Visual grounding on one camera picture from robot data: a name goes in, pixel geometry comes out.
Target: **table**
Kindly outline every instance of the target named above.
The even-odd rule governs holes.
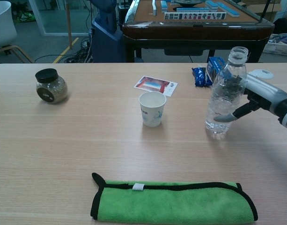
[[[193,85],[197,64],[0,65],[0,225],[93,225],[97,186],[111,180],[237,181],[258,210],[257,225],[287,225],[287,129],[258,110],[209,138],[210,89]],[[55,68],[68,101],[49,105],[35,73]],[[287,91],[287,63],[248,64],[275,74]],[[178,82],[159,127],[142,125],[133,88],[149,75]]]
[[[160,0],[156,1],[156,16],[153,16],[152,0],[134,0],[123,25],[127,61],[134,62],[134,50],[140,48],[164,49],[168,54],[179,52],[180,55],[209,49],[209,56],[214,56],[215,49],[244,46],[250,51],[248,62],[258,62],[274,25],[231,0],[213,1],[223,2],[240,16],[227,15],[225,20],[164,20]],[[179,6],[167,4],[168,12],[174,12],[173,8]]]

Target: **white label tag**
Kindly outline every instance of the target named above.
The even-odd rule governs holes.
[[[144,184],[138,184],[138,183],[136,183],[136,184],[134,184],[133,185],[133,190],[136,190],[136,191],[143,191],[143,187],[144,187]]]

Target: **plastic basket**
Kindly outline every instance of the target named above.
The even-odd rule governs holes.
[[[287,45],[268,42],[263,52],[287,56]]]

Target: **green microfiber cloth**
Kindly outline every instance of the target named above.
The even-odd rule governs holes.
[[[91,208],[95,220],[165,225],[229,225],[258,219],[252,200],[234,182],[105,181]]]

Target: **paper cup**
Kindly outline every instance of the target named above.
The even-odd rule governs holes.
[[[166,96],[157,91],[146,92],[140,95],[139,102],[143,124],[151,128],[160,125]]]

